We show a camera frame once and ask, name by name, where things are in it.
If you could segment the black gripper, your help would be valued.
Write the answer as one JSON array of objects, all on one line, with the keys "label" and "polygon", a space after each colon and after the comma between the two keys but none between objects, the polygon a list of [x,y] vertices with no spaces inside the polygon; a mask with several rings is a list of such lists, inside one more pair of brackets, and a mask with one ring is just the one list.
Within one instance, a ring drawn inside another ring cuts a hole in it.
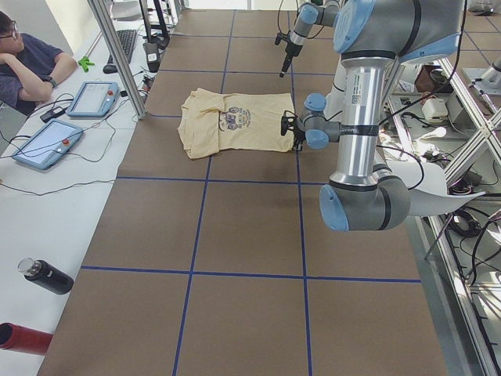
[{"label": "black gripper", "polygon": [[280,78],[283,78],[285,76],[285,74],[288,72],[288,70],[290,69],[290,65],[291,65],[292,59],[293,59],[291,56],[298,56],[301,52],[301,49],[302,49],[302,45],[296,44],[290,38],[287,39],[287,47],[285,49],[286,56],[284,58],[281,71],[279,72]]},{"label": "black gripper", "polygon": [[305,141],[305,131],[301,129],[298,123],[294,123],[293,125],[293,133],[294,133],[294,144],[293,150],[301,152],[304,149],[303,142]]}]

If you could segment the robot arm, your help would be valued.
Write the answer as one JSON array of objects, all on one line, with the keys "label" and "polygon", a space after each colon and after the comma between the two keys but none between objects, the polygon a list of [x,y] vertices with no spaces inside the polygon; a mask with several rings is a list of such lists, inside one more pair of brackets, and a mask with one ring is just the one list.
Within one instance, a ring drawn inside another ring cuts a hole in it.
[{"label": "robot arm", "polygon": [[314,25],[333,28],[342,97],[312,93],[297,119],[307,144],[338,143],[337,167],[320,190],[325,224],[334,231],[389,230],[409,214],[404,182],[377,154],[384,75],[391,65],[447,57],[460,44],[464,1],[349,1],[303,4],[287,37],[299,54]]},{"label": "robot arm", "polygon": [[306,2],[298,8],[294,27],[287,33],[283,33],[279,29],[276,34],[275,45],[279,45],[280,42],[286,43],[286,55],[279,72],[280,78],[283,78],[288,72],[293,59],[299,56],[305,41],[309,39],[313,26],[334,27],[340,9],[339,1],[327,1],[326,3],[318,1]]}]

